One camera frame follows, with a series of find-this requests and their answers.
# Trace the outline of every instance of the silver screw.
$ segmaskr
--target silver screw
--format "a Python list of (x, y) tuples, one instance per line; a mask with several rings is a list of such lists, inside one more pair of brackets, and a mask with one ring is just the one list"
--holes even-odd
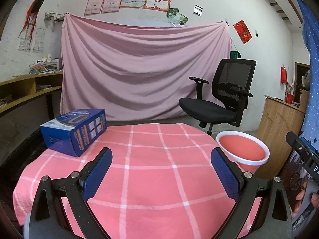
[(245, 172), (244, 176), (248, 179), (250, 179), (253, 175), (250, 172)]
[(41, 181), (46, 182), (48, 178), (49, 178), (49, 176), (45, 175), (45, 176), (43, 176), (43, 177), (41, 178)]
[(278, 176), (276, 176), (276, 177), (274, 178), (274, 180), (275, 180), (275, 182), (281, 182), (281, 179), (280, 179)]
[(79, 176), (79, 172), (72, 172), (71, 178), (77, 178)]

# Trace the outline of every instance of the chair seat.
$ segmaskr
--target chair seat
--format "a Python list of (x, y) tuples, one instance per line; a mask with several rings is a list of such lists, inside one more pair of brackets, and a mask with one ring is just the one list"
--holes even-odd
[(236, 117), (235, 112), (209, 101), (181, 98), (179, 105), (188, 115), (205, 123), (232, 123)]

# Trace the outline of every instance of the red chinese decoration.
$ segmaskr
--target red chinese decoration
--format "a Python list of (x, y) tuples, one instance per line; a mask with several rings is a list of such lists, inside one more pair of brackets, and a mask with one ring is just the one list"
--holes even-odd
[(240, 36), (240, 39), (243, 42), (243, 44), (246, 44), (248, 41), (251, 40), (252, 36), (243, 20), (236, 23), (234, 25), (234, 28), (237, 31), (238, 35)]

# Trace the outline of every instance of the checkered tablecloth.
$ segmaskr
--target checkered tablecloth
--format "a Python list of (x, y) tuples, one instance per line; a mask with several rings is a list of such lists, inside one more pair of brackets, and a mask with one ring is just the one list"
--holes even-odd
[[(47, 149), (29, 164), (13, 193), (15, 213), (23, 225), (42, 176), (67, 177), (108, 147), (112, 165), (88, 203), (113, 239), (210, 239), (234, 205), (210, 162), (217, 146), (185, 124), (109, 127), (79, 158)], [(67, 200), (63, 204), (75, 234), (83, 237)], [(258, 206), (239, 237), (248, 233)]]

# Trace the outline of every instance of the blue cardboard box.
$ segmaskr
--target blue cardboard box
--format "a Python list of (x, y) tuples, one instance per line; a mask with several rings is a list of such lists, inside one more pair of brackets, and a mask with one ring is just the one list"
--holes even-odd
[(66, 113), (41, 125), (47, 148), (81, 156), (106, 130), (104, 110), (83, 109)]

